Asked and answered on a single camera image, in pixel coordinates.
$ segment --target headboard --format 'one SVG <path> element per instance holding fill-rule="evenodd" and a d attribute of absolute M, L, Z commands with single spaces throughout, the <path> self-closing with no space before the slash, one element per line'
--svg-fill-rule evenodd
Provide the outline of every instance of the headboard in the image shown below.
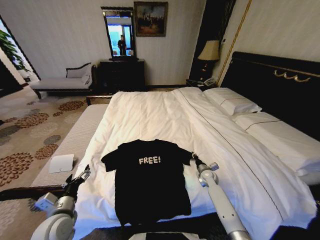
<path fill-rule="evenodd" d="M 320 62 L 236 51 L 221 87 L 320 141 Z"/>

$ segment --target nightstand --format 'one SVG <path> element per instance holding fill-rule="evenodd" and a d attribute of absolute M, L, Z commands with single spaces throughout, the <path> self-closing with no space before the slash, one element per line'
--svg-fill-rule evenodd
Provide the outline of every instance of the nightstand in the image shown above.
<path fill-rule="evenodd" d="M 202 92 L 205 91 L 205 90 L 208 90 L 208 89 L 214 89 L 214 88 L 218 87 L 216 84 L 213 84 L 211 86 L 206 86 L 200 80 L 191 80 L 191 79 L 187 79 L 185 81 L 185 84 L 186 84 L 187 87 L 199 88 Z"/>

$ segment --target white pillow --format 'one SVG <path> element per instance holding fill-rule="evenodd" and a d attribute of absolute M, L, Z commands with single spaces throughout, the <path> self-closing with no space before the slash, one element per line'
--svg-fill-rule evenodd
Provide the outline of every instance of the white pillow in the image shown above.
<path fill-rule="evenodd" d="M 86 72 L 81 78 L 81 82 L 83 82 L 83 84 L 86 85 L 90 82 L 90 78 L 91 78 L 91 64 L 87 66 Z"/>
<path fill-rule="evenodd" d="M 262 110 L 253 101 L 229 88 L 216 87 L 204 91 L 205 96 L 220 105 L 230 116 L 237 113 L 253 113 Z"/>
<path fill-rule="evenodd" d="M 90 63 L 87 63 L 87 65 L 84 65 L 82 68 L 79 68 L 79 69 L 67 68 L 66 69 L 67 78 L 68 79 L 72 79 L 72 78 L 80 79 L 87 73 L 88 69 L 91 69 L 91 64 Z"/>
<path fill-rule="evenodd" d="M 234 121 L 298 176 L 320 171 L 319 141 L 266 112 L 239 115 Z"/>

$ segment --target cushion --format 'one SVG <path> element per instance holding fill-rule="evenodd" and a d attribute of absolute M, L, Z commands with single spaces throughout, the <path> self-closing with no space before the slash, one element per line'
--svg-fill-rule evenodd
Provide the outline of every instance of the cushion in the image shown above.
<path fill-rule="evenodd" d="M 42 89 L 89 89 L 90 84 L 84 84 L 81 78 L 44 78 L 41 81 L 28 82 L 34 90 Z"/>
<path fill-rule="evenodd" d="M 74 154 L 72 171 L 49 173 L 51 158 L 44 165 L 38 176 L 36 176 L 31 187 L 61 185 L 70 174 L 74 175 L 76 173 L 78 164 L 84 157 L 89 142 L 96 132 L 107 107 L 108 104 L 92 104 L 88 106 L 52 155 L 54 157 Z"/>
<path fill-rule="evenodd" d="M 66 68 L 66 77 L 69 78 L 82 78 L 91 69 L 91 62 L 88 62 L 81 67 Z"/>
<path fill-rule="evenodd" d="M 266 112 L 239 115 L 234 121 L 298 176 L 320 171 L 319 141 Z"/>
<path fill-rule="evenodd" d="M 88 84 L 91 78 L 91 68 L 92 65 L 89 64 L 88 66 L 86 66 L 86 71 L 84 73 L 84 75 L 81 78 L 81 81 L 83 82 L 83 84 Z"/>
<path fill-rule="evenodd" d="M 262 110 L 253 101 L 225 87 L 216 87 L 204 91 L 205 96 L 220 105 L 230 116 L 238 113 L 254 113 Z"/>

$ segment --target carpet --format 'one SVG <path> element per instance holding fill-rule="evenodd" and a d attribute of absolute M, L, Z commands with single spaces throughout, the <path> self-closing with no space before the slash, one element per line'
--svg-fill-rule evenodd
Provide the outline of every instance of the carpet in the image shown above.
<path fill-rule="evenodd" d="M 29 187 L 86 109 L 85 96 L 38 99 L 27 86 L 0 98 L 0 191 Z M 32 199 L 0 202 L 0 239 L 30 239 L 46 214 Z"/>

